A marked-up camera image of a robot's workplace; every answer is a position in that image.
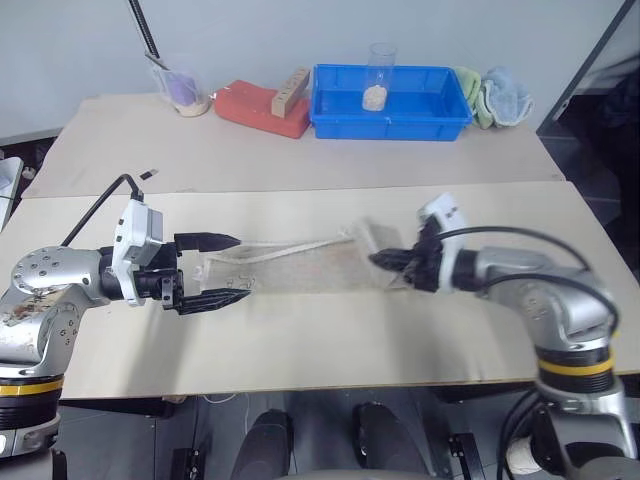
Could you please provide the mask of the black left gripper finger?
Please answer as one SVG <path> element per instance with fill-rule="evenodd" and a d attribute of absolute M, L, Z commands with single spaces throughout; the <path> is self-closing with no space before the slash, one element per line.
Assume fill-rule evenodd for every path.
<path fill-rule="evenodd" d="M 236 288 L 204 290 L 199 295 L 182 297 L 177 303 L 177 313 L 191 315 L 219 310 L 239 302 L 250 294 L 250 290 Z"/>
<path fill-rule="evenodd" d="M 220 233 L 196 232 L 176 233 L 174 235 L 176 251 L 217 252 L 227 250 L 241 244 L 235 237 Z"/>

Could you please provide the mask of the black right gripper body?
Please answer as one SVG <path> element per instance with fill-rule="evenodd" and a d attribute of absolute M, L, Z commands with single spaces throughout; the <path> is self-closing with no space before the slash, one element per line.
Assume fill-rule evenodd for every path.
<path fill-rule="evenodd" d="M 439 288 L 439 272 L 442 262 L 442 241 L 438 239 L 442 228 L 439 222 L 426 222 L 414 244 L 414 260 L 421 268 L 420 286 L 416 290 L 435 293 Z"/>

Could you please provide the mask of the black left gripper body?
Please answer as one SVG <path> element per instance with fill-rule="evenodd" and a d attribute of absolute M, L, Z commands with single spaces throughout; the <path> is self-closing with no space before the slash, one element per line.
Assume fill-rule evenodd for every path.
<path fill-rule="evenodd" d="M 159 301 L 165 310 L 181 310 L 184 280 L 183 271 L 178 267 L 180 256 L 174 242 L 163 244 L 148 265 L 134 272 L 140 299 Z"/>

